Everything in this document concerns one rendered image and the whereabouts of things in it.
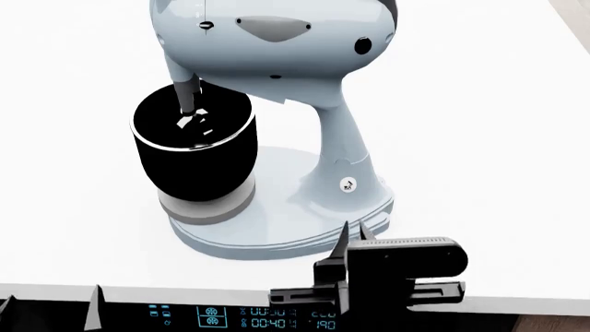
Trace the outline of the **light blue stand mixer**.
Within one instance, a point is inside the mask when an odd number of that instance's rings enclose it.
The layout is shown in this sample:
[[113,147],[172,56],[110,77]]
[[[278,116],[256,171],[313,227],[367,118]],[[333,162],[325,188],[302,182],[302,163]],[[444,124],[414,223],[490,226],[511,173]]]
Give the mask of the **light blue stand mixer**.
[[[348,221],[379,234],[389,227],[391,189],[373,167],[346,104],[317,108],[321,152],[261,147],[246,181],[228,196],[190,203],[159,200],[177,237],[202,254],[233,260],[289,259],[331,251]],[[351,176],[353,193],[339,182]]]

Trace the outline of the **black oven control panel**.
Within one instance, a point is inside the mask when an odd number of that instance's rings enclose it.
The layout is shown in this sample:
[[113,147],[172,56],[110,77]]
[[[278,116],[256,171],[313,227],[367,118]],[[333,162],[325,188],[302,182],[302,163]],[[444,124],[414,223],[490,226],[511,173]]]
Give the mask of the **black oven control panel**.
[[[106,302],[104,330],[84,331],[88,302],[20,301],[0,332],[304,332],[297,312],[265,306]],[[516,314],[411,312],[406,332],[513,332]]]

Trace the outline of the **black mixing bowl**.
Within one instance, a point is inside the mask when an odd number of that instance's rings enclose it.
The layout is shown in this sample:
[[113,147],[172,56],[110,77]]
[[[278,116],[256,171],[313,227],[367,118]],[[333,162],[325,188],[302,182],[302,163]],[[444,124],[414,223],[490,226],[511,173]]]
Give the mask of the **black mixing bowl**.
[[207,82],[198,113],[183,119],[172,85],[138,105],[131,122],[145,173],[158,189],[185,201],[226,196],[250,175],[258,152],[249,97]]

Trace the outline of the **gray beater attachment shaft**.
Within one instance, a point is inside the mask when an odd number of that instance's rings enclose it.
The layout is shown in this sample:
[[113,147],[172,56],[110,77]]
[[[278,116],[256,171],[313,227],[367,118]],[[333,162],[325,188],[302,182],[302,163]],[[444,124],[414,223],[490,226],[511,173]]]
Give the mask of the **gray beater attachment shaft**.
[[186,131],[192,130],[200,136],[211,136],[212,116],[206,110],[199,77],[193,75],[187,82],[174,82],[173,85],[181,107],[181,118],[177,126]]

